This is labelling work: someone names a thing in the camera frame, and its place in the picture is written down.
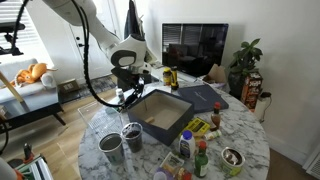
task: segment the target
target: black tv screen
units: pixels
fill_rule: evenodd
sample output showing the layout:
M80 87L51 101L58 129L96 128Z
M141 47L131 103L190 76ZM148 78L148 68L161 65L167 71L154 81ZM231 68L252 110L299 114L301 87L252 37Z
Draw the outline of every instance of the black tv screen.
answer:
M162 24L162 64L191 76L221 64L228 24Z

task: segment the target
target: stuffed animal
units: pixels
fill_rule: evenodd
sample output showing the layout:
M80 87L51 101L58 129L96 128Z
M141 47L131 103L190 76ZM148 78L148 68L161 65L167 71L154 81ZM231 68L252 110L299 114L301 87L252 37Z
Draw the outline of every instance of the stuffed animal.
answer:
M18 87L21 87L22 83L32 84L38 81L48 70L56 71L56 69L47 69L47 65L45 63L30 64L28 70L20 70L10 84Z

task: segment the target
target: cardboard box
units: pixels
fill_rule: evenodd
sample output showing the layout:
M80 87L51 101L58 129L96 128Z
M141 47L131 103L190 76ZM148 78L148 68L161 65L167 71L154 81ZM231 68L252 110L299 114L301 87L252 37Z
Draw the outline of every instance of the cardboard box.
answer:
M262 76L258 72L249 73L245 78L241 102L254 112L261 91Z
M58 88L62 93L68 93L80 89L76 79L70 79L62 82L58 85Z
M214 84L214 87L224 90L227 84L224 67L214 64L209 73L203 77L202 81L208 84Z
M138 122L143 131L170 146L193 118L191 102L179 96L154 90L128 108L130 122Z

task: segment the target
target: spice jar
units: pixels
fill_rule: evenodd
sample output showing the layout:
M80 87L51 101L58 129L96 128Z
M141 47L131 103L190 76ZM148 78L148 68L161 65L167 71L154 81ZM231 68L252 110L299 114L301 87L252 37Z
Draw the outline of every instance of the spice jar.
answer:
M163 85L170 86L171 85L171 71L170 68L166 67L163 70Z

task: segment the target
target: condiment bottle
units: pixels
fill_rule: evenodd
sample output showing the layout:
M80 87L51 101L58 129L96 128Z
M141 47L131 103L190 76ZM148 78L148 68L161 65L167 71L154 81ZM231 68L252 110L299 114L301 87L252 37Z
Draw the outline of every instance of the condiment bottle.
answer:
M186 158L191 158L194 156L195 149L196 142L192 136L192 132L189 130L183 131L179 142L180 154Z
M195 156L195 169L194 174L203 178L206 176L208 171L208 156L206 155L207 144L204 141L200 141L199 143L199 153Z
M211 115L211 121L216 126L215 128L210 128L210 131L215 131L220 128L221 116L220 112L220 103L214 103L213 114Z
M163 85L171 86L171 71L168 67L163 69Z
M177 90L179 88L177 69L177 66L171 68L171 90Z
M207 141L210 141L216 137L219 137L221 136L221 131L218 129L216 131L213 131L213 132L209 132L208 134L205 134L204 135L204 138L207 140Z
M125 99L124 99L124 94L121 88L116 89L116 95L119 98L119 104L124 103Z

